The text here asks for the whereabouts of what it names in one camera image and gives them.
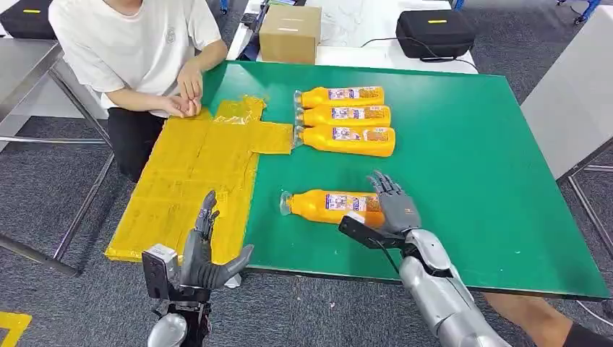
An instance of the green table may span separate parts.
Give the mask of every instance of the green table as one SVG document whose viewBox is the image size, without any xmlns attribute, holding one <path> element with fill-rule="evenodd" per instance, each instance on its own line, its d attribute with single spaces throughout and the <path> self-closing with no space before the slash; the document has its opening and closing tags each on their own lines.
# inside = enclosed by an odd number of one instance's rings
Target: green table
<svg viewBox="0 0 613 347">
<path fill-rule="evenodd" d="M 263 120 L 293 123 L 294 90 L 381 85 L 397 134 L 390 158 L 303 146 L 261 155 L 244 242 L 251 267 L 397 280 L 380 250 L 337 226 L 281 216 L 281 190 L 371 191 L 390 174 L 465 284 L 484 290 L 608 298 L 603 279 L 504 77 L 232 61 L 205 78 L 204 104 L 256 95 Z M 399 254 L 392 251 L 397 263 Z"/>
</svg>

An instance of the yellow floor marking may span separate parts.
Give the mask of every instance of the yellow floor marking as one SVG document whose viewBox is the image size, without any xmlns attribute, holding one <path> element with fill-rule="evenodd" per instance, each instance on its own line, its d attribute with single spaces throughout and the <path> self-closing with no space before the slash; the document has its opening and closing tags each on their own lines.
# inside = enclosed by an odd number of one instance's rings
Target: yellow floor marking
<svg viewBox="0 0 613 347">
<path fill-rule="evenodd" d="M 0 312 L 0 328 L 7 329 L 9 332 L 4 336 L 1 347 L 13 347 L 17 345 L 17 341 L 25 331 L 25 328 L 32 316 L 28 314 Z"/>
</svg>

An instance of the black case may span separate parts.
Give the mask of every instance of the black case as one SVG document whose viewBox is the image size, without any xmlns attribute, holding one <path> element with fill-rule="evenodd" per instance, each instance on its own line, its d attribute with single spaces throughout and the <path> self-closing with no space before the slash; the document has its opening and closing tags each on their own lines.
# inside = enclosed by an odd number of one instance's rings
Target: black case
<svg viewBox="0 0 613 347">
<path fill-rule="evenodd" d="M 475 30 L 462 12 L 450 9 L 404 11 L 398 18 L 396 37 L 409 58 L 457 58 L 474 44 Z M 421 43 L 402 38 L 413 38 Z"/>
<path fill-rule="evenodd" d="M 55 40 L 49 24 L 50 3 L 51 0 L 20 0 L 0 14 L 0 23 L 14 38 Z"/>
</svg>

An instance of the juice bottle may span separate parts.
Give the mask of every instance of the juice bottle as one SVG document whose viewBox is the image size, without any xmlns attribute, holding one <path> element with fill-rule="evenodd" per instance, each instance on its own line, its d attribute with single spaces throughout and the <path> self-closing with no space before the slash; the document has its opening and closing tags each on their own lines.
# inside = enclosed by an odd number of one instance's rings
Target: juice bottle
<svg viewBox="0 0 613 347">
<path fill-rule="evenodd" d="M 358 213 L 369 226 L 378 227 L 385 217 L 376 193 L 326 192 L 313 189 L 303 194 L 283 191 L 279 208 L 282 215 L 293 213 L 314 222 L 339 224 L 349 211 Z"/>
<path fill-rule="evenodd" d="M 302 108 L 328 106 L 383 105 L 383 87 L 332 88 L 317 87 L 308 92 L 297 90 L 294 103 Z"/>
<path fill-rule="evenodd" d="M 309 145 L 328 152 L 389 157 L 394 151 L 394 129 L 387 127 L 294 127 L 293 146 Z"/>
<path fill-rule="evenodd" d="M 319 105 L 305 110 L 296 109 L 296 124 L 316 127 L 318 125 L 388 127 L 392 113 L 388 106 L 332 107 Z"/>
</svg>

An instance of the floor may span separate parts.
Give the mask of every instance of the floor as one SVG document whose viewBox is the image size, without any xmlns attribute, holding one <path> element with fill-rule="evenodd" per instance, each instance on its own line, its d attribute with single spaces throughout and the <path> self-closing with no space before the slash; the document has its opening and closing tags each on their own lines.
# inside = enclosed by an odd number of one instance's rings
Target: floor
<svg viewBox="0 0 613 347">
<path fill-rule="evenodd" d="M 215 14 L 226 42 L 245 0 L 230 3 L 225 17 Z M 473 50 L 480 72 L 507 76 L 520 102 L 579 29 L 571 25 L 575 14 L 569 6 L 556 7 L 552 0 L 468 0 L 464 12 L 480 32 Z M 20 134 L 96 136 L 78 119 L 38 117 Z M 10 144 L 0 153 L 1 232 L 52 254 L 107 155 L 104 147 Z M 613 152 L 596 162 L 613 165 Z M 613 227 L 613 176 L 582 173 L 578 179 L 605 225 Z M 78 278 L 65 278 L 0 249 L 0 311 L 33 316 L 19 346 L 145 344 L 156 303 L 147 297 L 142 267 L 111 262 L 102 254 L 133 188 L 111 168 L 65 257 L 83 269 Z M 568 184 L 560 189 L 613 288 L 611 257 Z M 512 346 L 532 346 L 480 295 L 476 298 L 487 320 Z M 216 291 L 212 303 L 213 333 L 207 346 L 438 346 L 400 286 L 249 273 L 241 288 Z M 552 303 L 586 327 L 613 335 L 613 329 L 574 301 Z M 589 307 L 601 313 L 600 304 Z"/>
</svg>

